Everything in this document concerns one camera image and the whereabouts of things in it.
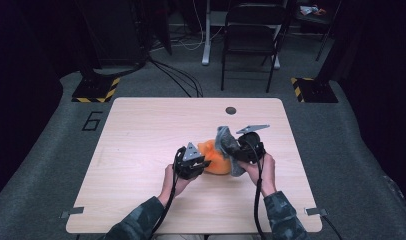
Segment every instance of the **gray rag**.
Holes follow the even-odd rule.
[[[233,157],[237,151],[240,151],[235,138],[231,135],[231,132],[227,126],[218,127],[218,133],[215,139],[215,149],[222,152],[224,158],[229,158],[231,161],[231,176],[239,177],[246,172],[240,165],[238,165],[237,159]]]

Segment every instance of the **table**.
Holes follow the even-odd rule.
[[[236,113],[226,113],[234,107]],[[258,130],[276,159],[277,188],[297,210],[309,232],[322,228],[282,102],[274,98],[118,98],[114,101],[74,207],[69,233],[104,233],[151,196],[160,193],[164,169],[178,148],[214,139],[218,126]],[[240,177],[203,173],[172,203],[158,234],[257,233],[253,218],[256,187]],[[261,198],[259,219],[270,232]]]
[[[288,0],[284,0],[283,6],[286,7]],[[212,11],[210,8],[210,0],[206,0],[206,39],[205,39],[205,44],[204,44],[204,50],[203,50],[203,58],[202,58],[202,65],[209,65],[209,59],[210,59],[210,47],[211,47],[211,40],[210,40],[210,27],[211,26],[225,26],[225,17],[227,15],[227,12],[223,11]],[[272,26],[275,28],[275,33],[274,36],[278,34],[280,31],[280,27],[278,26]],[[274,69],[279,69],[280,68],[280,60],[278,56],[275,58],[275,65]]]

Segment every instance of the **sleeve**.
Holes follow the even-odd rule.
[[[310,239],[283,192],[266,196],[264,202],[273,239]]]
[[[164,210],[159,199],[152,197],[135,208],[121,222],[115,224],[104,240],[147,240]]]

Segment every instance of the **orange cloth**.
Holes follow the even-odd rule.
[[[228,174],[231,172],[231,162],[224,158],[221,152],[215,148],[215,139],[197,144],[197,148],[204,155],[204,159],[212,161],[204,170],[213,174]]]

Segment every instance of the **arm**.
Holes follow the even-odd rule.
[[[165,168],[165,178],[163,180],[162,191],[160,195],[152,197],[140,206],[135,208],[121,222],[114,225],[103,237],[105,240],[147,240],[151,234],[154,225],[163,213],[173,185],[172,165]],[[175,196],[178,196],[185,187],[194,179],[184,180],[179,178],[176,184]]]
[[[238,162],[246,170],[254,184],[259,178],[256,164]],[[275,186],[275,160],[265,154],[260,160],[262,171],[262,195],[274,239],[309,239],[306,230],[296,216],[296,210]]]

